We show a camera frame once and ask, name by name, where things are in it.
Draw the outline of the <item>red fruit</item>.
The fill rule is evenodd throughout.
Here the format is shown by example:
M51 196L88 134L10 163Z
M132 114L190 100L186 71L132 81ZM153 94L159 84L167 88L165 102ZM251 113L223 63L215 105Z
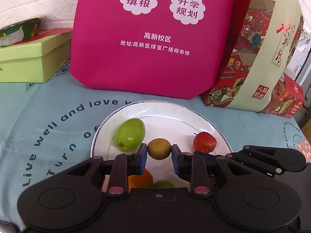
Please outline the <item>red fruit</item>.
M193 139L193 148L202 153L211 153L217 146L217 140L208 132L202 131L195 135Z

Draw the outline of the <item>orange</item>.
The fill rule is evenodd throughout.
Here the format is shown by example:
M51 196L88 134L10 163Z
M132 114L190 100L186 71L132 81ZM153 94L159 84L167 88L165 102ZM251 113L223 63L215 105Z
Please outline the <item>orange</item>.
M153 185L152 174L145 169L142 175L131 175L128 177L129 192L132 188L150 188Z

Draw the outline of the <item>small green fruit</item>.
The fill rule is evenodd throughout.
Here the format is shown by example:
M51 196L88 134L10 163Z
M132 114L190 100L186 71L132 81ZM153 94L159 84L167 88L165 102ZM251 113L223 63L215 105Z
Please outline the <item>small green fruit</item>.
M163 179L154 182L151 188L168 189L168 188L175 188L175 185L171 181Z

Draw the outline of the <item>brown longan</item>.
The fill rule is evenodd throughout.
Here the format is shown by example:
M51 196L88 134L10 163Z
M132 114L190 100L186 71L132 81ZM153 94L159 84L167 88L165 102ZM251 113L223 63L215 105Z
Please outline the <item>brown longan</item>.
M155 160L164 160L171 154L171 144L164 138L156 138L147 146L148 154Z

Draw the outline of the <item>white oval plate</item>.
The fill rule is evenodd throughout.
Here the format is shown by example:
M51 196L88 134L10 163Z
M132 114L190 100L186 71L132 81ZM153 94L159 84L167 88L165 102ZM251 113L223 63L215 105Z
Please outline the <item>white oval plate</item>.
M121 154L122 151L114 145L114 135L118 127L131 118L138 118L144 122L145 144L156 138L164 138L171 145L177 144L182 152L193 153L195 135L205 131L217 140L213 155L226 155L232 152L232 148L218 128L195 111L174 103L147 100L128 104L110 114L95 133L91 156L113 160ZM155 160L148 156L145 169L152 174L153 183L165 179L171 181L177 188L190 187L189 182L175 175L170 157Z

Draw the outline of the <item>red cracker box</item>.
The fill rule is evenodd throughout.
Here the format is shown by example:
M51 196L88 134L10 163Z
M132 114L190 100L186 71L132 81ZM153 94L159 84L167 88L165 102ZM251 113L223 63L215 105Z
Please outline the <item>red cracker box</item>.
M262 110L284 118L292 118L303 106L304 92L302 87L288 75L283 74L272 91L269 104Z

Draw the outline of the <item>teal printed tablecloth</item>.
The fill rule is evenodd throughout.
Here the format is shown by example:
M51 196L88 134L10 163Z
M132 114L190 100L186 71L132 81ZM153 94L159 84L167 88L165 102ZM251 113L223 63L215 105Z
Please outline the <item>teal printed tablecloth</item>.
M44 84L1 84L1 220L24 225L16 204L30 184L90 156L94 134L118 108L153 95L83 87L63 67ZM269 114L207 107L200 97L164 97L212 122L233 151L244 145L294 148L310 159L310 142L296 121Z

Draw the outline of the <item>magenta fabric bag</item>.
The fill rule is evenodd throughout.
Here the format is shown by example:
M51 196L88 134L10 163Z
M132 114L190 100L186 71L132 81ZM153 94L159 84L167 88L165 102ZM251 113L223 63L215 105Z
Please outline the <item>magenta fabric bag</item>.
M233 0L78 0L71 75L85 87L191 99L216 82Z

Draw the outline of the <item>red green gift bag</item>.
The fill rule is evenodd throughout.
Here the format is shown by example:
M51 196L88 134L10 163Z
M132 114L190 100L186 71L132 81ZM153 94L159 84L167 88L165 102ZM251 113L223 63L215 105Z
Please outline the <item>red green gift bag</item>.
M298 0L234 0L225 51L206 106L266 112L303 29Z

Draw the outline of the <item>light green cardboard box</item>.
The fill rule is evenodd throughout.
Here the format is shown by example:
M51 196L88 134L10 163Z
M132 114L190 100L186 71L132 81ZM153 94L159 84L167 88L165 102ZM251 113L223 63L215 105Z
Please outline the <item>light green cardboard box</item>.
M72 29L44 30L1 48L2 83L44 83L70 58Z

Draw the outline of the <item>green instant noodle bowl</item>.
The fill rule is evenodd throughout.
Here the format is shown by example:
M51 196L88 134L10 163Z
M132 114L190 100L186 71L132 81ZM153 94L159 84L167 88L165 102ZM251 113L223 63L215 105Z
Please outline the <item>green instant noodle bowl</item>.
M38 35L44 18L45 16L29 18L1 28L1 47L11 46Z

